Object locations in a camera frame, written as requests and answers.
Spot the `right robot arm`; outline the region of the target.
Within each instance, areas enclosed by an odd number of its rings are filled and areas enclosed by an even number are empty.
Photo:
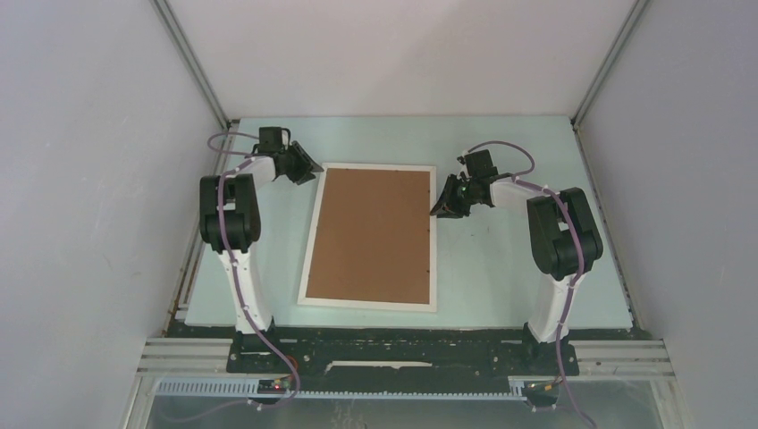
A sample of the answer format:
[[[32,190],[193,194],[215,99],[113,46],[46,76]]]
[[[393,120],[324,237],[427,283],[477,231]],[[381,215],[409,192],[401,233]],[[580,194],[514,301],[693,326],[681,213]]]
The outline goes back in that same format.
[[[487,149],[470,150],[458,162],[461,171],[446,178],[430,215],[459,219],[476,205],[526,214],[531,255],[542,279],[526,323],[533,341],[521,347],[519,359],[528,372],[541,374],[556,360],[550,343],[569,333],[566,324],[578,285],[603,253],[586,194],[580,188],[557,192],[516,173],[500,173]]]

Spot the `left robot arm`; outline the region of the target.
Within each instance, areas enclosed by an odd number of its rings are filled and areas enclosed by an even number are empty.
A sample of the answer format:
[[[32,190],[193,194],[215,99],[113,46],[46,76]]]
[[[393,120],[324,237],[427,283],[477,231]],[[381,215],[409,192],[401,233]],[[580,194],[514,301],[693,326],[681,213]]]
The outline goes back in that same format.
[[[206,145],[240,162],[199,182],[199,232],[218,255],[232,290],[237,332],[255,334],[274,322],[265,303],[257,268],[256,244],[262,233],[257,192],[284,177],[296,185],[324,169],[283,127],[261,127],[257,135],[226,131]]]

